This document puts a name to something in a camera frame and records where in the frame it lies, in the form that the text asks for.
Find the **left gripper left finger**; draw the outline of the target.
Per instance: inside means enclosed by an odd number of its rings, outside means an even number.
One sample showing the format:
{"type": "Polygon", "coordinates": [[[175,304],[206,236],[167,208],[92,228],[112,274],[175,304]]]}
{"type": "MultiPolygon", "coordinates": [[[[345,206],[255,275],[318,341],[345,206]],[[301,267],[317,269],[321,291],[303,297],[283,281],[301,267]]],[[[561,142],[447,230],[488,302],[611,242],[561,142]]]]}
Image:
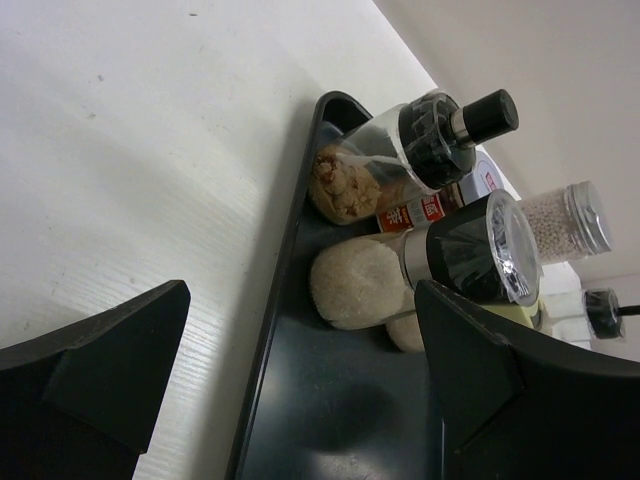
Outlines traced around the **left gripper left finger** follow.
{"type": "Polygon", "coordinates": [[[171,280],[1,351],[4,479],[129,479],[148,451],[191,295],[171,280]]]}

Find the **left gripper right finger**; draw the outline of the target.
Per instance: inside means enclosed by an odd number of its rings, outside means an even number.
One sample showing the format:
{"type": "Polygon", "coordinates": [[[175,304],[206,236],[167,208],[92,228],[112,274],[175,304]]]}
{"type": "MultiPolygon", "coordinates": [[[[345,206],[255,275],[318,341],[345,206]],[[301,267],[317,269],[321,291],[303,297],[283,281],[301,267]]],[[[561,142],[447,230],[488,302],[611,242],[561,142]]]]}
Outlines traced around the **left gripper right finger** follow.
{"type": "Polygon", "coordinates": [[[422,281],[415,306],[448,479],[635,479],[639,366],[422,281]]]}

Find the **blue label salt jar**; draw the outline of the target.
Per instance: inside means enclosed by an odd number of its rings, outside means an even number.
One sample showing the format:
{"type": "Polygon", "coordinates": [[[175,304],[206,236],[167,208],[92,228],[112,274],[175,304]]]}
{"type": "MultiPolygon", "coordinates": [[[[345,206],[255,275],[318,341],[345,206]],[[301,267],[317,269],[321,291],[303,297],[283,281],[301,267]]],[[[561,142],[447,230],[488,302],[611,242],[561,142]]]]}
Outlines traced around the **blue label salt jar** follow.
{"type": "Polygon", "coordinates": [[[379,214],[378,227],[382,233],[421,228],[503,188],[502,177],[494,161],[484,151],[477,150],[476,164],[463,179],[432,196],[412,200],[379,214]]]}

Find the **black knob cap brown bottle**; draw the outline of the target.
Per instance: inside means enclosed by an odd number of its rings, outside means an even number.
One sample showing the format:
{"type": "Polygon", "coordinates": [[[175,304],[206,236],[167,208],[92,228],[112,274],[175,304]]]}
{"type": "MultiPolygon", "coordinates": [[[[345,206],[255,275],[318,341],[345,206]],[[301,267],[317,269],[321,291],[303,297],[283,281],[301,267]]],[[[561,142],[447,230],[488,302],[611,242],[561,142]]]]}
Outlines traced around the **black knob cap brown bottle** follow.
{"type": "Polygon", "coordinates": [[[477,146],[518,127],[504,89],[467,105],[432,90],[320,148],[308,197],[327,220],[349,225],[459,182],[474,169],[477,146]]]}

